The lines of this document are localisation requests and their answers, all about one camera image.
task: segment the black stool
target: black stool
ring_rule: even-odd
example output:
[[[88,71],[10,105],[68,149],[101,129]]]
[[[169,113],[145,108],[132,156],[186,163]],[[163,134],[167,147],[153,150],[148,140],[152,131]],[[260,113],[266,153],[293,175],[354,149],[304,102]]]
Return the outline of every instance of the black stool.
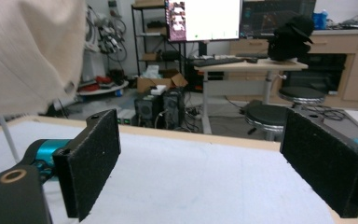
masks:
[[[266,132],[266,140],[273,141],[283,132],[287,109],[279,105],[255,105],[246,110],[245,119],[250,125]]]
[[[293,108],[324,102],[324,93],[307,87],[282,87],[278,91],[283,100],[293,102]]]

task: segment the beige cloth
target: beige cloth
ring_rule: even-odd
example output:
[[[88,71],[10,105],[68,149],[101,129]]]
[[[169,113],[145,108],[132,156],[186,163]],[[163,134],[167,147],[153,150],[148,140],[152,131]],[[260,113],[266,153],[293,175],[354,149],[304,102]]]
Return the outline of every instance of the beige cloth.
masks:
[[[0,115],[46,112],[75,95],[85,20],[84,0],[0,0]]]

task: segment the black bag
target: black bag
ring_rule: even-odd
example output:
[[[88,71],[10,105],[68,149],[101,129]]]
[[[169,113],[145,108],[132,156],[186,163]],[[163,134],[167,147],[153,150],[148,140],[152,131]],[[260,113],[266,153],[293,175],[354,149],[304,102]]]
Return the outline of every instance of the black bag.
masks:
[[[305,16],[295,16],[285,25],[274,31],[274,36],[268,41],[268,56],[274,61],[285,61],[301,57],[310,51],[313,42],[310,35],[314,29],[313,20]]]

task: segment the monitor screen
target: monitor screen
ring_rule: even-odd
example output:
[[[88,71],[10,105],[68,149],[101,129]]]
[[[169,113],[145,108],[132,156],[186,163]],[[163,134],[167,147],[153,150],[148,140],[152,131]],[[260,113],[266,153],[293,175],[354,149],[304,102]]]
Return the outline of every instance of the monitor screen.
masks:
[[[243,0],[241,38],[269,38],[274,30],[297,15],[312,18],[316,0]]]
[[[165,0],[170,42],[240,38],[241,0]]]

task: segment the wooden desk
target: wooden desk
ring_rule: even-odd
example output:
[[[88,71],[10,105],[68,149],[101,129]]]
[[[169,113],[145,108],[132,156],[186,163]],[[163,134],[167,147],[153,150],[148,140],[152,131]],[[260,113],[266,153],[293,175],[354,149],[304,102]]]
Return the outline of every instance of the wooden desk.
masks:
[[[260,59],[257,63],[228,63],[221,65],[195,67],[204,72],[203,79],[203,108],[202,128],[204,133],[212,133],[208,117],[208,95],[247,95],[263,94],[263,104],[269,103],[273,74],[280,71],[298,71],[308,66],[298,62],[275,62],[270,59]],[[208,80],[208,72],[254,72],[266,71],[264,81],[238,81],[238,80]]]
[[[26,117],[8,125],[22,155],[39,138],[74,138],[86,123]],[[301,184],[279,143],[129,126],[119,131],[122,153],[82,223],[358,223],[339,218]],[[0,129],[0,172],[13,164]],[[76,223],[66,217],[58,183],[49,181],[44,190],[54,223]]]

